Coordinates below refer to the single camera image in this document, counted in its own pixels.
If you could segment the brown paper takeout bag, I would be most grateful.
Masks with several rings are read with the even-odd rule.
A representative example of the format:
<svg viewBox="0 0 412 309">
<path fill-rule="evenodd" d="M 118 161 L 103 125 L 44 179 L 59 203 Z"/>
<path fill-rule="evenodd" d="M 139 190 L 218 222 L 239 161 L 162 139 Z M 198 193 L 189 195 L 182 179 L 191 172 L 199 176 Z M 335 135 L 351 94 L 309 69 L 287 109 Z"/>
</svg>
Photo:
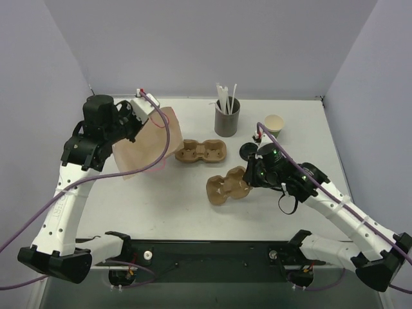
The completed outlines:
<svg viewBox="0 0 412 309">
<path fill-rule="evenodd" d="M 171 139 L 165 158 L 183 148 L 183 136 L 174 109 L 170 106 L 161 111 L 167 117 Z M 157 112 L 151 115 L 142 130 L 137 134 L 135 142 L 127 139 L 113 146 L 113 156 L 120 172 L 141 169 L 153 163 L 163 152 L 166 143 L 164 122 Z"/>
</svg>

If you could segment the brown cardboard cup carrier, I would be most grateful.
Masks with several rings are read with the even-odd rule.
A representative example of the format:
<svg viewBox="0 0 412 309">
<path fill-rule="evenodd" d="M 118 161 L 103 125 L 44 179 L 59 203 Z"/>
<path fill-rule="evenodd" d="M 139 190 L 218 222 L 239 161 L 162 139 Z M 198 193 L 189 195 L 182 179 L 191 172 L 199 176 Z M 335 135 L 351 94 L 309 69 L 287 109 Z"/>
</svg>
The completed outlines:
<svg viewBox="0 0 412 309">
<path fill-rule="evenodd" d="M 210 177 L 206 183 L 206 193 L 209 202 L 214 206 L 223 205 L 228 198 L 239 200 L 248 196 L 252 187 L 244 180 L 246 169 L 237 166 L 229 170 L 225 176 Z"/>
<path fill-rule="evenodd" d="M 199 142 L 185 139 L 183 147 L 175 152 L 175 158 L 182 163 L 191 164 L 203 161 L 208 164 L 216 164 L 224 161 L 227 155 L 227 146 L 224 141 L 214 139 Z"/>
</svg>

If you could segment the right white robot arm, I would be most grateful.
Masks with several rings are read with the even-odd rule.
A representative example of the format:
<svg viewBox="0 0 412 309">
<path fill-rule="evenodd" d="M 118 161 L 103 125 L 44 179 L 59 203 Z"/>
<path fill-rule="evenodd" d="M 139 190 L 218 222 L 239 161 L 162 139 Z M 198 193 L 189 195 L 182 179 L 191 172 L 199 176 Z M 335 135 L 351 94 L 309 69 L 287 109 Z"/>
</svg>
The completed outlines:
<svg viewBox="0 0 412 309">
<path fill-rule="evenodd" d="M 274 144 L 244 144 L 247 161 L 244 181 L 294 198 L 322 214 L 349 239 L 349 243 L 299 231 L 291 240 L 305 259 L 339 265 L 354 272 L 368 287 L 385 292 L 411 252 L 411 236 L 397 234 L 362 212 L 315 165 L 293 164 Z"/>
</svg>

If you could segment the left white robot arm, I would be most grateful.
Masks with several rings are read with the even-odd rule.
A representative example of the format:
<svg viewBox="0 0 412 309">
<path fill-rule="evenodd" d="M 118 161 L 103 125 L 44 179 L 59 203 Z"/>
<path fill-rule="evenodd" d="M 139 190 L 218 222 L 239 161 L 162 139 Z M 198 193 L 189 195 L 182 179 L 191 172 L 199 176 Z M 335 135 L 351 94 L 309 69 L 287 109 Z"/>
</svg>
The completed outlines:
<svg viewBox="0 0 412 309">
<path fill-rule="evenodd" d="M 84 118 L 65 142 L 55 190 L 56 202 L 29 247 L 20 249 L 17 259 L 32 270 L 79 284 L 93 265 L 112 259 L 118 265 L 132 256 L 131 238 L 119 232 L 106 232 L 91 241 L 76 242 L 76 235 L 93 181 L 112 155 L 113 144 L 135 141 L 147 122 L 151 106 L 138 99 L 114 103 L 109 95 L 93 95 L 83 105 Z"/>
</svg>

